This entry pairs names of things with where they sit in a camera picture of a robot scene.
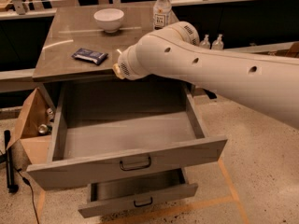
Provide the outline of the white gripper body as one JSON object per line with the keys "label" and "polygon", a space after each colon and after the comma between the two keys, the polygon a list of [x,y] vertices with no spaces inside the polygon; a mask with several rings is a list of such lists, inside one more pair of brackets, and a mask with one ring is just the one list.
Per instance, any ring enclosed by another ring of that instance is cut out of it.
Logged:
{"label": "white gripper body", "polygon": [[137,80],[147,75],[147,71],[142,67],[136,56],[136,45],[126,49],[118,59],[118,67],[121,75],[129,80]]}

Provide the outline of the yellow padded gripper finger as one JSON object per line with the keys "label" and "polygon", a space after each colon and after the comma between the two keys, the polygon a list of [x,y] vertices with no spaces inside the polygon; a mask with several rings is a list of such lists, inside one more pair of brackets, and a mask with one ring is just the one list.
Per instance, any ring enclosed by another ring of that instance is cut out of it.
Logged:
{"label": "yellow padded gripper finger", "polygon": [[121,70],[117,63],[113,64],[112,69],[113,69],[116,77],[118,77],[119,79],[124,79],[124,76],[122,75]]}

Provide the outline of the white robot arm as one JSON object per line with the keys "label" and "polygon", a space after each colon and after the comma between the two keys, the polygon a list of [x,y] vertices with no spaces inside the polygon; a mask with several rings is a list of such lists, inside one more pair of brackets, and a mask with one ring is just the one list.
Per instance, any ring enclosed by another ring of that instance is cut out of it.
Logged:
{"label": "white robot arm", "polygon": [[121,79],[156,75],[186,81],[299,128],[298,59],[203,49],[186,21],[142,36],[113,70]]}

